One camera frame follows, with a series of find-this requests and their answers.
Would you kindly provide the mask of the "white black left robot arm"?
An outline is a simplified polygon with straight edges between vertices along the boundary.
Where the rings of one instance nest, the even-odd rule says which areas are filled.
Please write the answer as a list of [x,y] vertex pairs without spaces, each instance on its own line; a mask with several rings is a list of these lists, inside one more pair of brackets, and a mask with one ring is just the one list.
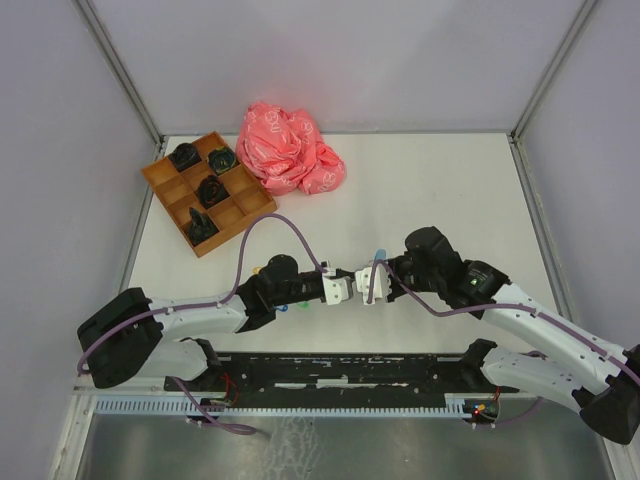
[[173,376],[212,389],[221,366],[204,337],[255,331],[274,321],[283,305],[324,299],[325,272],[322,265],[300,273],[293,257],[276,255],[233,293],[179,303],[129,288],[78,328],[80,368],[98,389],[136,376]]

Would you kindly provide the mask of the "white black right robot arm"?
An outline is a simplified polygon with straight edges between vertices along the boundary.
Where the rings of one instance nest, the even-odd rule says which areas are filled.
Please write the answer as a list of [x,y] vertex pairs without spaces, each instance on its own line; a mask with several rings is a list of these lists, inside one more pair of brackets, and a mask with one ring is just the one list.
[[446,316],[470,314],[518,337],[538,357],[479,339],[458,368],[467,389],[515,388],[563,405],[595,433],[628,445],[639,428],[639,349],[626,349],[544,308],[497,268],[464,260],[435,227],[405,240],[387,261],[392,297],[435,293]]

